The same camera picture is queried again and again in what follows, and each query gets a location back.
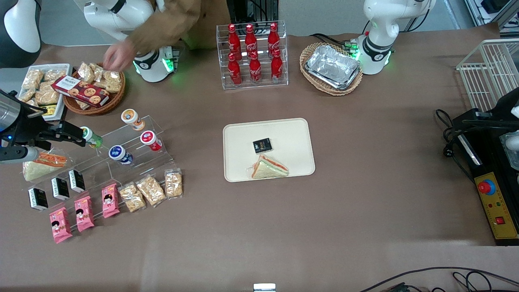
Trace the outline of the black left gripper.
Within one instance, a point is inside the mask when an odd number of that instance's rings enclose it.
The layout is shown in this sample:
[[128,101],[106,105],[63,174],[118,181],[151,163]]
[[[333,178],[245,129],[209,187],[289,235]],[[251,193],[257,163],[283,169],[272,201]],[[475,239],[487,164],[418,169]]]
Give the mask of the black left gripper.
[[474,118],[463,119],[462,125],[516,132],[519,129],[518,98],[519,89],[515,88],[501,97],[489,111],[477,112]]

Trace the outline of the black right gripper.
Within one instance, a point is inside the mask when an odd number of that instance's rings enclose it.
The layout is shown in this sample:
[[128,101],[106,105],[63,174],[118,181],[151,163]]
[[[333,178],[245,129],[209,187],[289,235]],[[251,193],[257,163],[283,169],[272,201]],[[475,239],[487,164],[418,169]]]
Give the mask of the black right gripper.
[[[42,132],[47,132],[50,124],[42,116],[32,116],[33,109],[28,106],[21,106],[18,118],[12,125],[12,144],[17,146],[33,146],[38,148],[51,148],[51,142],[40,137]],[[70,142],[78,146],[85,146],[83,139],[83,129],[70,122],[60,121],[54,126],[54,130],[59,137],[49,137],[49,141]]]

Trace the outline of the person's bare hand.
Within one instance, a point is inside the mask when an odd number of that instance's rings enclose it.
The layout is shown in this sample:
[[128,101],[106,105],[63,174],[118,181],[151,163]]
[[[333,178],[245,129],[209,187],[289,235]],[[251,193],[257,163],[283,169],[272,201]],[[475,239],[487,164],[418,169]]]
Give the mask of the person's bare hand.
[[137,51],[131,41],[125,39],[111,45],[103,57],[103,68],[107,71],[121,72],[132,65]]

